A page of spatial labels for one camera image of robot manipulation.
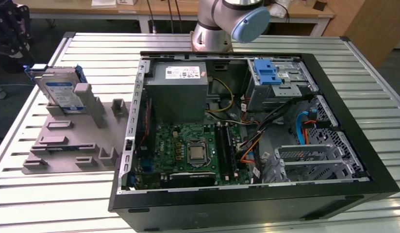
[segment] ram slot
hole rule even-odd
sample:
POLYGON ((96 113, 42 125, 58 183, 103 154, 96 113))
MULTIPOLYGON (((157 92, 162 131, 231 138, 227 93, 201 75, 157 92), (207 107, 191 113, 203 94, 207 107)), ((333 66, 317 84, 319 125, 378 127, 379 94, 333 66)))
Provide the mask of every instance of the ram slot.
POLYGON ((221 177, 227 181, 238 176, 235 149, 233 145, 229 126, 219 124, 215 125, 215 138, 221 177))

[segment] open computer tower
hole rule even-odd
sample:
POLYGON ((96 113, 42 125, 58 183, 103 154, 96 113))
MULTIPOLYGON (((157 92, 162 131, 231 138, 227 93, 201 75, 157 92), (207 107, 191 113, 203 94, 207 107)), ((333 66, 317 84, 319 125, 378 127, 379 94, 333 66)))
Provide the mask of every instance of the open computer tower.
POLYGON ((142 53, 110 203, 138 232, 330 218, 399 191, 313 54, 142 53))

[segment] blue hard drive label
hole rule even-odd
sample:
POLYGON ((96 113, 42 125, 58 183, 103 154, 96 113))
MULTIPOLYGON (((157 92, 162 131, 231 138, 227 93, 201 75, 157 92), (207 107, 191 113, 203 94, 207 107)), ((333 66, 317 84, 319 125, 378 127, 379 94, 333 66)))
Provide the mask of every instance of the blue hard drive label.
POLYGON ((80 113, 84 109, 84 104, 74 93, 74 83, 70 82, 48 82, 46 83, 50 94, 59 106, 67 113, 80 113))

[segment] motherboard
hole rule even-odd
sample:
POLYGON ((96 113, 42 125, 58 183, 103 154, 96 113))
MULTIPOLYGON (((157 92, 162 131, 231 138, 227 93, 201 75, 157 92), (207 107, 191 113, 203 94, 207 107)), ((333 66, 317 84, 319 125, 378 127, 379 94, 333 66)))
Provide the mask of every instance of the motherboard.
POLYGON ((141 188, 249 183, 247 167, 237 159, 241 142, 237 124, 158 125, 155 157, 141 160, 141 188))

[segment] yellow wire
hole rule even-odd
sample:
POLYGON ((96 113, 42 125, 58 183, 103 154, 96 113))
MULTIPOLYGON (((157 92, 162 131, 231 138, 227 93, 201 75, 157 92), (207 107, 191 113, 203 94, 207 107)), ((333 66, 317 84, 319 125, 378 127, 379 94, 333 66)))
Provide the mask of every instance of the yellow wire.
POLYGON ((225 110, 230 109, 230 108, 233 107, 233 104, 234 104, 234 101, 235 101, 235 99, 234 99, 234 93, 233 93, 231 88, 229 88, 229 86, 226 85, 226 83, 225 83, 221 79, 214 78, 214 80, 217 80, 218 82, 221 82, 221 84, 226 87, 226 89, 227 89, 229 92, 231 93, 231 98, 233 98, 233 100, 231 100, 230 105, 229 105, 226 108, 206 110, 206 111, 210 112, 210 113, 223 112, 225 110))

